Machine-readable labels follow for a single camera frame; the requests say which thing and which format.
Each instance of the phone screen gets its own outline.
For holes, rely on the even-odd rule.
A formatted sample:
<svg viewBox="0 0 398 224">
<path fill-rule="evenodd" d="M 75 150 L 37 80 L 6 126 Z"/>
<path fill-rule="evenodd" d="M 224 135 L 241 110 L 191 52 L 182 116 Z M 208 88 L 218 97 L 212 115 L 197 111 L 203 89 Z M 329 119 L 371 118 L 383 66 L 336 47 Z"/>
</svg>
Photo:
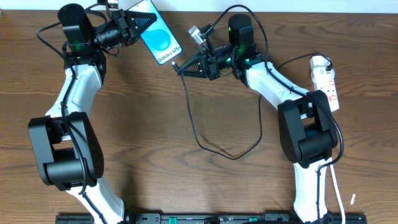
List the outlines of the phone screen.
<svg viewBox="0 0 398 224">
<path fill-rule="evenodd" d="M 167 24 L 151 0 L 143 0 L 128 10 L 156 14 L 157 20 L 141 34 L 141 38 L 157 63 L 163 65 L 182 52 L 180 44 L 167 27 Z"/>
</svg>

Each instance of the wood grain surface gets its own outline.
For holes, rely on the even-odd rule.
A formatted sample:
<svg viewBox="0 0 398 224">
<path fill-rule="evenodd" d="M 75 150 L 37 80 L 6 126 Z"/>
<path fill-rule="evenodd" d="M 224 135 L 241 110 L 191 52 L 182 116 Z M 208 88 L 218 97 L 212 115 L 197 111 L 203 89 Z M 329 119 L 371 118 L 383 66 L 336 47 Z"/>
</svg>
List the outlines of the wood grain surface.
<svg viewBox="0 0 398 224">
<path fill-rule="evenodd" d="M 162 12 L 183 47 L 178 64 L 196 51 L 191 26 L 213 23 L 220 13 Z M 228 42 L 227 18 L 213 34 Z M 369 223 L 398 220 L 398 17 L 378 14 L 258 13 L 274 65 L 317 50 L 336 70 L 340 110 L 333 114 L 345 137 L 335 166 L 347 212 Z M 53 223 L 60 213 L 85 213 L 66 192 L 41 181 L 27 132 L 63 85 L 63 61 L 35 36 L 57 22 L 55 11 L 5 11 L 0 18 L 0 223 Z M 257 49 L 264 39 L 257 24 Z M 43 34 L 60 46 L 60 27 Z M 313 89 L 308 59 L 281 72 Z M 276 110 L 262 101 L 264 136 L 255 150 L 229 161 L 201 150 L 193 138 L 183 86 L 170 63 L 160 66 L 142 41 L 107 58 L 108 72 L 90 121 L 105 157 L 105 177 L 134 212 L 263 213 L 290 210 L 294 170 L 279 144 Z M 203 145 L 232 155 L 259 137 L 257 98 L 231 75 L 209 81 L 186 78 Z M 354 204 L 351 197 L 356 194 Z M 330 174 L 326 204 L 339 212 Z"/>
</svg>

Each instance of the black bracket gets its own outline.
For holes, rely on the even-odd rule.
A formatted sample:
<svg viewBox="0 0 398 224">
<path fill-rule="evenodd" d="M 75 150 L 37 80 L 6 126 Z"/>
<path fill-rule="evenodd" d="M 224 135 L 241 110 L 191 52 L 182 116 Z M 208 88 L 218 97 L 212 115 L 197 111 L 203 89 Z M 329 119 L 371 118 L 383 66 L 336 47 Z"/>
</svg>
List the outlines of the black bracket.
<svg viewBox="0 0 398 224">
<path fill-rule="evenodd" d="M 104 156 L 100 144 L 85 112 L 73 112 L 67 116 L 67 120 L 87 165 L 87 185 L 93 187 L 104 173 Z M 81 185 L 83 169 L 75 147 L 57 150 L 53 147 L 62 141 L 62 137 L 68 136 L 62 118 L 33 118 L 28 130 L 43 182 L 55 185 L 59 190 Z"/>
<path fill-rule="evenodd" d="M 328 98 L 317 90 L 307 95 L 326 108 L 331 114 Z M 315 118 L 304 126 L 301 115 Z M 326 116 L 306 98 L 287 100 L 278 105 L 280 144 L 290 162 L 298 162 L 308 168 L 313 162 L 331 157 L 331 150 L 337 145 L 336 128 Z"/>
</svg>

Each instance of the power strip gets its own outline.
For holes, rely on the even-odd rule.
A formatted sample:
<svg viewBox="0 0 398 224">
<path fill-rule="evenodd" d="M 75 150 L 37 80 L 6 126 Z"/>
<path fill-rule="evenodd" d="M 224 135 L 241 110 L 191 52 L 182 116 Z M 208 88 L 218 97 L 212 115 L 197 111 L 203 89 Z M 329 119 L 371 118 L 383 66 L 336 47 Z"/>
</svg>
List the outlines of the power strip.
<svg viewBox="0 0 398 224">
<path fill-rule="evenodd" d="M 323 56 L 314 56 L 310 60 L 311 79 L 315 90 L 322 90 L 326 93 L 331 112 L 338 110 L 338 98 L 335 85 L 335 70 L 327 71 L 330 64 Z"/>
</svg>

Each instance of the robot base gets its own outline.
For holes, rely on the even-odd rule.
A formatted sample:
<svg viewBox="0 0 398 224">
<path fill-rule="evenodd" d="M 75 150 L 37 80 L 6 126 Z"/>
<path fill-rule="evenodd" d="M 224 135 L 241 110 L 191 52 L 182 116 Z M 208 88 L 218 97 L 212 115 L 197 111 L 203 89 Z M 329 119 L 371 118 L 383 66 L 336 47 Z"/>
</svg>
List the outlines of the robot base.
<svg viewBox="0 0 398 224">
<path fill-rule="evenodd" d="M 263 215 L 161 215 L 142 213 L 130 224 L 243 224 L 243 223 L 300 223 L 291 212 L 269 211 Z M 321 224 L 340 224 L 341 215 L 327 213 Z M 346 215 L 346 224 L 367 224 L 366 215 Z M 60 215 L 55 224 L 95 224 L 91 215 Z"/>
</svg>

